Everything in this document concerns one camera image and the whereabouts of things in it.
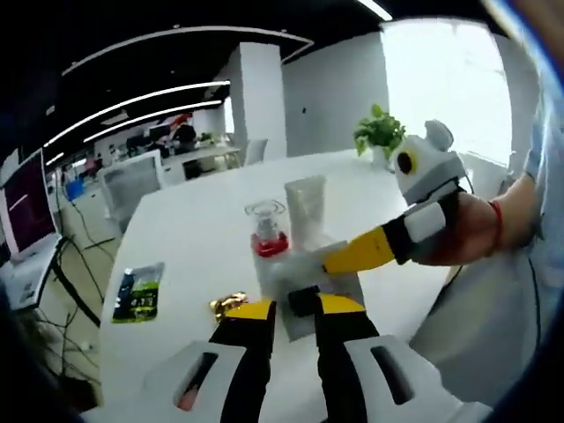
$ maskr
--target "yellow eye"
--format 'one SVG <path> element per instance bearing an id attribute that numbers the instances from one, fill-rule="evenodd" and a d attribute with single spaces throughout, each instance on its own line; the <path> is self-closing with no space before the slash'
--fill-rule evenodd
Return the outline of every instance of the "yellow eye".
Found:
<path id="1" fill-rule="evenodd" d="M 414 174 L 417 171 L 417 160 L 413 152 L 401 152 L 397 155 L 397 168 L 404 174 Z"/>

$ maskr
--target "office chair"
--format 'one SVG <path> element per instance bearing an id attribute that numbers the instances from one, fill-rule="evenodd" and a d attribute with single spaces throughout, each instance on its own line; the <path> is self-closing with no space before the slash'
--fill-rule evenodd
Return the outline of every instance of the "office chair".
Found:
<path id="1" fill-rule="evenodd" d="M 243 166 L 251 166 L 257 163 L 262 163 L 264 160 L 264 150 L 266 149 L 268 139 L 250 139 L 247 142 L 245 151 L 245 161 Z"/>
<path id="2" fill-rule="evenodd" d="M 141 198 L 166 186 L 159 150 L 101 169 L 98 176 L 109 217 L 121 234 L 125 233 Z"/>

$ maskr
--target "computer monitor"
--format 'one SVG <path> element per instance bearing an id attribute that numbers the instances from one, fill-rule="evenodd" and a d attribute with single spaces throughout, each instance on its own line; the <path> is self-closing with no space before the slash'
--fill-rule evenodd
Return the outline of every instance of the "computer monitor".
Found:
<path id="1" fill-rule="evenodd" d="M 22 162 L 0 191 L 0 219 L 12 260 L 24 260 L 56 234 L 49 209 L 43 154 Z"/>

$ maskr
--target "floor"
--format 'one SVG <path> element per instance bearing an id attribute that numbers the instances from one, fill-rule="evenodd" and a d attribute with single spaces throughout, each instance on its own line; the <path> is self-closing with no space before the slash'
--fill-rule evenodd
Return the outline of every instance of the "floor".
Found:
<path id="1" fill-rule="evenodd" d="M 110 258 L 115 256 L 118 248 L 119 240 L 116 239 L 104 242 L 99 247 L 82 250 L 84 259 L 92 271 L 93 278 L 98 284 L 102 296 L 106 293 L 109 275 L 113 267 L 113 259 L 110 260 Z M 97 316 L 100 316 L 102 310 L 100 294 L 82 257 L 72 245 L 68 245 L 63 252 L 62 268 L 66 277 L 77 289 L 78 294 L 90 309 Z M 56 296 L 69 310 L 70 316 L 73 316 L 76 311 L 76 315 L 72 318 L 66 330 L 67 339 L 63 352 L 66 374 L 78 379 L 89 379 L 94 387 L 99 404 L 102 404 L 98 328 L 81 310 L 77 311 L 74 300 L 64 291 L 63 286 L 55 280 L 53 274 L 51 274 L 48 284 L 52 286 Z"/>

